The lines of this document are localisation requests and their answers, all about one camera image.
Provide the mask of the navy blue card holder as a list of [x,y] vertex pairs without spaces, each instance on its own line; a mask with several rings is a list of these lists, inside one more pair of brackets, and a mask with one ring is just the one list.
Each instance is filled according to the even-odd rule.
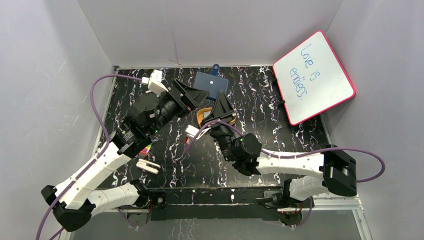
[[198,90],[209,91],[208,100],[215,101],[219,92],[228,93],[229,80],[218,76],[219,64],[212,66],[210,74],[198,71],[195,76],[193,87]]

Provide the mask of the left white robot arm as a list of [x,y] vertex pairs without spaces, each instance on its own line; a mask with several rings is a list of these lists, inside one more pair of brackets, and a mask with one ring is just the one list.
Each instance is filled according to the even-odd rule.
[[150,90],[140,95],[118,128],[107,137],[99,153],[70,178],[41,190],[58,223],[66,231],[73,232],[106,210],[147,206],[150,193],[138,180],[107,190],[99,190],[98,186],[134,159],[172,119],[187,116],[208,96],[207,90],[190,87],[177,79],[164,91]]

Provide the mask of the orange oval tray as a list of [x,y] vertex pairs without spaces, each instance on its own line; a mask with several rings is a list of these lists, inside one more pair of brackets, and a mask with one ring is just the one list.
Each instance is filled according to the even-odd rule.
[[206,118],[212,111],[212,107],[202,108],[197,111],[196,113],[196,119],[197,119],[197,125],[199,128],[202,127],[201,123],[204,118]]

